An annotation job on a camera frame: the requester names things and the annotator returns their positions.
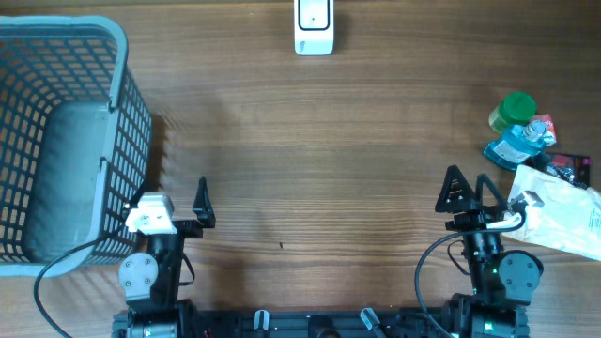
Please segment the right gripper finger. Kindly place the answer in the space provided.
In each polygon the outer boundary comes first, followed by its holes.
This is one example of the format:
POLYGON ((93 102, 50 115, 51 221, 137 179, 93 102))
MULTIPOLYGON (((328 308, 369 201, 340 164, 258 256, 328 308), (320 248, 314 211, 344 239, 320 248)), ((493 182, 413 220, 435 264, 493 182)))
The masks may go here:
POLYGON ((437 213, 460 213, 476 209, 475 192, 456 165, 447 168, 439 198, 437 213))
POLYGON ((478 203, 478 207, 486 211, 488 213, 501 213, 508 209, 508 203, 506 198, 501 194, 496 185, 492 182, 492 180, 488 177, 487 174, 480 174, 476 179, 476 190, 475 190, 475 199, 478 203), (485 189, 487 189, 494 199, 496 203, 494 205, 486 205, 484 202, 484 193, 485 189))

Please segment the blue mouthwash bottle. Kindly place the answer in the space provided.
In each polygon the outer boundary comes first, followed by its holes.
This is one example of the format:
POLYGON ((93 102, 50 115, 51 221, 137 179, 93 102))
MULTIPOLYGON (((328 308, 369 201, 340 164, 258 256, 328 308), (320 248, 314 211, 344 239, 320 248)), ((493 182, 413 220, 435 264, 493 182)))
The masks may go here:
POLYGON ((499 167, 515 171, 524 161, 546 148, 547 126, 542 121, 508 127, 497 141, 489 143, 483 154, 499 167))

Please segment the green lid jar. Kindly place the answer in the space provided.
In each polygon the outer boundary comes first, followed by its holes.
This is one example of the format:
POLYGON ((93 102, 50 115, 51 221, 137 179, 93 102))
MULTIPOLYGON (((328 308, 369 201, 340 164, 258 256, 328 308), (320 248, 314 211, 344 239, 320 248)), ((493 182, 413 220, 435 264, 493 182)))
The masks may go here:
POLYGON ((499 134, 513 125, 527 124, 537 113, 534 98, 525 92, 513 92, 491 112, 488 123, 499 134))

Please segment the red tissue pack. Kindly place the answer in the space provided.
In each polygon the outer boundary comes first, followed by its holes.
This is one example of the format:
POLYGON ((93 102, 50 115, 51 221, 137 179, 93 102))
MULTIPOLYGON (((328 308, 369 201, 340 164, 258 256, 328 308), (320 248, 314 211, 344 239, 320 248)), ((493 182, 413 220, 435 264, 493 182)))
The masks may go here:
POLYGON ((554 146, 557 143, 557 134, 551 116, 549 114, 536 115, 534 118, 538 121, 543 122, 546 125, 546 132, 543 136, 543 140, 545 141, 546 146, 554 146))

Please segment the beige plastic pouch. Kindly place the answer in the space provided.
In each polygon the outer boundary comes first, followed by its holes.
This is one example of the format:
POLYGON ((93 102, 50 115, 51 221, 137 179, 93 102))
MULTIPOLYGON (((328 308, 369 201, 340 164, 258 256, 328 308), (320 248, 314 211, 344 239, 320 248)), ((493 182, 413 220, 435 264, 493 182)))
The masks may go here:
POLYGON ((542 207, 528 207, 527 221, 506 237, 594 260, 600 259, 600 192, 520 165, 509 194, 534 192, 542 207))

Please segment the black red packaged item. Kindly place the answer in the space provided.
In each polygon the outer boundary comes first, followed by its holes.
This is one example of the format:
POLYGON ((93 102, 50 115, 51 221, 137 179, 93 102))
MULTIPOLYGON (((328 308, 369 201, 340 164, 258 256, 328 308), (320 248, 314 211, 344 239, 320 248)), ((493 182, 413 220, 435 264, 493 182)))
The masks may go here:
POLYGON ((532 168, 567 181, 577 188, 590 187, 591 158, 564 153, 540 153, 528 162, 532 168))

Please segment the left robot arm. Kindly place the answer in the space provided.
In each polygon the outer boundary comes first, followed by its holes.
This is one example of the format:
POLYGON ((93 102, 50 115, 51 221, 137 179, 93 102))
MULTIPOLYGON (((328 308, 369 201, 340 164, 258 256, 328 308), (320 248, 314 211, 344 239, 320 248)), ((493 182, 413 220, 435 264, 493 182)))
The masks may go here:
POLYGON ((182 281, 181 271, 192 264, 184 253, 187 238, 203 237, 203 230, 216 223, 208 196, 207 180, 201 177, 193 201, 195 217, 173 218, 174 205, 163 192, 147 192, 141 186, 121 212, 131 233, 146 236, 143 252, 126 257, 118 270, 128 310, 115 315, 112 335, 120 338, 211 337, 191 300, 181 300, 178 291, 194 280, 182 281))

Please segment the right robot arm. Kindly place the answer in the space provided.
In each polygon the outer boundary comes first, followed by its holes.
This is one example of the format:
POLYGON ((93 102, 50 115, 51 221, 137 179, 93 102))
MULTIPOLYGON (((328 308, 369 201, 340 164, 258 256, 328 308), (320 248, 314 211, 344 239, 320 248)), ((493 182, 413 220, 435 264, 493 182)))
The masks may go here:
POLYGON ((527 337, 525 308, 540 284, 542 262, 522 250, 507 251, 501 234, 522 228, 528 207, 544 203, 534 192, 523 192, 509 201, 488 176, 477 177, 472 188, 459 168, 451 165, 435 211, 453 218, 445 224, 450 243, 463 245, 472 293, 456 293, 431 319, 440 337, 527 337))

